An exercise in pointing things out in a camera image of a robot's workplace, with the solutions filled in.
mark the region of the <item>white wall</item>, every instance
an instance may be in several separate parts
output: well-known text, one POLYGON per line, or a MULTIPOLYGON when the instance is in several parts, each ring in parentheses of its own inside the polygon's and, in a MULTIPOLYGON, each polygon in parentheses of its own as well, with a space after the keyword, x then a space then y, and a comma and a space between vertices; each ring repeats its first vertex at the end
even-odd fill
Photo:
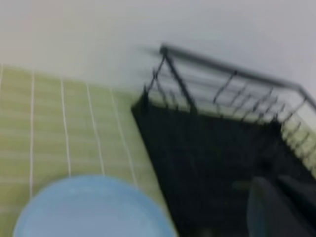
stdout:
POLYGON ((173 43, 316 92, 314 0, 0 0, 0 62, 139 86, 173 43))

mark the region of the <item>black metal rack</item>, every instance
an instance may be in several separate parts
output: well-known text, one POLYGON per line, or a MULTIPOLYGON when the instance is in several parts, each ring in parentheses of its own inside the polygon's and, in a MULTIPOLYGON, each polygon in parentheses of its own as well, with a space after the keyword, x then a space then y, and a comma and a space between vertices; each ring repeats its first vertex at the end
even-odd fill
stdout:
POLYGON ((132 111, 180 235, 246 234, 255 175, 314 182, 306 90, 176 47, 160 53, 132 111))

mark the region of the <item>black object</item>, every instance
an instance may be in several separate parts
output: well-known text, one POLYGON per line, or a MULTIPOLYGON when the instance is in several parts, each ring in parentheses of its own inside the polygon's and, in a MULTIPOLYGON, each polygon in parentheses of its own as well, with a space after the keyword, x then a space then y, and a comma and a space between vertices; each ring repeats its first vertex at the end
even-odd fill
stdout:
MULTIPOLYGON (((246 90, 246 85, 230 88, 237 76, 256 77, 234 69, 229 69, 228 80, 215 90, 212 99, 199 98, 190 93, 189 84, 177 71, 171 60, 172 52, 180 55, 181 60, 188 60, 187 54, 184 57, 179 50, 163 46, 163 61, 132 108, 171 216, 184 237, 203 230, 212 230, 219 236, 247 235, 246 209, 252 177, 275 180, 283 174, 302 182, 314 182, 284 139, 283 127, 301 105, 281 120, 285 105, 272 94, 272 89, 268 93, 253 93, 246 90), (180 93, 166 89, 158 79, 164 61, 180 93), (149 98, 150 92, 155 91, 162 97, 159 105, 149 98), (232 94, 230 102, 223 102, 221 97, 227 91, 232 94), (181 98, 185 99, 187 109, 178 103, 181 98), (198 108, 200 101, 215 109, 204 113, 198 108), (231 109, 230 117, 222 112, 223 107, 231 109), (241 119, 235 118, 240 111, 241 119), (249 116, 256 119, 249 122, 249 116)), ((228 66, 214 67, 214 63, 206 61, 189 57, 190 63, 201 63, 225 73, 228 70, 228 66)), ((282 81, 273 85, 300 89, 282 81)), ((294 148, 303 143, 304 140, 299 141, 294 148)))

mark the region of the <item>metal rail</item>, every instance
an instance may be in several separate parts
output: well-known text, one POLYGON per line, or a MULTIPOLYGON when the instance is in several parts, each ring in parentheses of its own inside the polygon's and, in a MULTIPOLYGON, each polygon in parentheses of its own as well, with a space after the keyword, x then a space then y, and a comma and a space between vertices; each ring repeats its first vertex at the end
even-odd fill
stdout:
POLYGON ((276 86, 279 88, 287 88, 297 91, 316 111, 316 101, 313 99, 313 97, 299 84, 285 81, 282 79, 277 79, 271 76, 267 76, 264 74, 258 74, 255 72, 252 72, 247 69, 243 69, 234 65, 230 65, 227 63, 223 63, 218 60, 214 60, 209 57, 205 57, 202 55, 198 55, 196 53, 183 50, 174 46, 170 46, 167 44, 163 44, 160 48, 160 53, 163 56, 169 55, 174 58, 177 58, 179 60, 197 64, 199 66, 204 66, 209 69, 216 69, 219 71, 222 71, 224 73, 233 74, 236 73, 238 76, 259 82, 261 84, 267 84, 270 86, 276 86))

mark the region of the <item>green tiled wall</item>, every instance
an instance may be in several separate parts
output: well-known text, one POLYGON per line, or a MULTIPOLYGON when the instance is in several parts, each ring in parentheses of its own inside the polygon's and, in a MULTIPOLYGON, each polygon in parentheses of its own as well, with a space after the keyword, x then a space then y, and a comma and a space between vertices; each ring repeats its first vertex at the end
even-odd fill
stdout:
POLYGON ((42 187, 79 174, 122 179, 167 208, 130 107, 109 88, 2 65, 0 237, 42 187))

